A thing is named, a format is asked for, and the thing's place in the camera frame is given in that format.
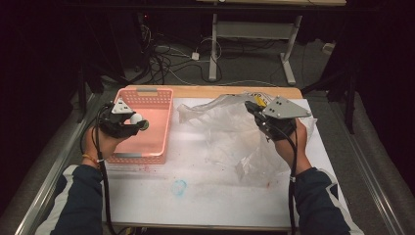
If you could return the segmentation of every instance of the person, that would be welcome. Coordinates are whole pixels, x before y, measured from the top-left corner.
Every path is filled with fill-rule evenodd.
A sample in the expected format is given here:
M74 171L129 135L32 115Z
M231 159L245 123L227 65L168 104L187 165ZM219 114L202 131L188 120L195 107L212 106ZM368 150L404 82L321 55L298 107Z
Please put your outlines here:
M338 201L337 182L322 169L311 166L306 154L305 126L296 119L298 162L296 170L295 200L300 215L301 234L363 234ZM115 139L99 131L103 157L110 156L117 144ZM293 133L290 138L296 139ZM293 164L294 152L287 140L275 141L275 149L287 162ZM85 154L81 165L71 165L58 182L60 194L55 199L47 219L37 228L36 234L102 234L103 195L102 175L96 160L93 130L85 134Z
M294 198L300 216L300 234L363 234L341 206L336 179L323 169L312 167L305 153L307 130L296 119L297 167ZM294 143L296 134L290 138ZM277 153L293 165L294 152L287 140L275 141Z
M109 157L126 138L99 132L103 158ZM85 156L80 165L70 165L57 183L55 205L35 234L103 234L102 174L94 144L94 127L85 133Z

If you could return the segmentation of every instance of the yellow object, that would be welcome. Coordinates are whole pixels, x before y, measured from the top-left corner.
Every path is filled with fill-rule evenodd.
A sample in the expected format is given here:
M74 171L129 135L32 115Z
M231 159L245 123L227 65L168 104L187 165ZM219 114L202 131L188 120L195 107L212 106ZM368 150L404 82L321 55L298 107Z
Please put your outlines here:
M266 107L265 102L261 98L259 98L257 95L254 95L254 98L256 100L257 105L262 106L262 107Z

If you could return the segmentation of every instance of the plastic basket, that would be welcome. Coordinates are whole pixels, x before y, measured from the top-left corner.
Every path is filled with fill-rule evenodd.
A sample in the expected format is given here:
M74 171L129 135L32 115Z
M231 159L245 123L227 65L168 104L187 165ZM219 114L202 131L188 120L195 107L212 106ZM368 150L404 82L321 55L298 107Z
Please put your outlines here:
M149 127L118 144L107 159L114 165L162 165L165 163L170 129L173 90L168 88L122 88L115 100L126 105L149 122Z

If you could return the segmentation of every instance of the black device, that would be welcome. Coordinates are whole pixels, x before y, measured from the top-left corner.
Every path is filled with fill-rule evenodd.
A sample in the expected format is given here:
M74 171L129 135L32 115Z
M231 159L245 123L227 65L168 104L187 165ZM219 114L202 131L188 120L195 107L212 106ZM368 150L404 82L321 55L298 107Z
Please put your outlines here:
M248 112L254 115L259 129L273 141L287 139L297 128L295 118L311 116L311 112L278 96L267 106L245 102Z
M113 138L127 138L146 130L149 122L129 108L122 99L108 106L99 116L100 129Z

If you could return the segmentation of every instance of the crumpled plastic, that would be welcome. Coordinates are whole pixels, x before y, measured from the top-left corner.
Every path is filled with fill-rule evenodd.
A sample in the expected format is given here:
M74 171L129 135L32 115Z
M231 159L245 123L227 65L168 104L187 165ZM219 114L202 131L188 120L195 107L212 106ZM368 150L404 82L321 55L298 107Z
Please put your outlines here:
M267 94L262 97L272 99ZM274 143L268 142L258 129L254 116L245 107L246 101L255 102L253 94L221 95L195 107L181 104L177 108L179 122L189 123L205 134L207 161L234 167L245 185L266 187L289 167L276 152ZM309 139L316 119L300 120L307 127Z

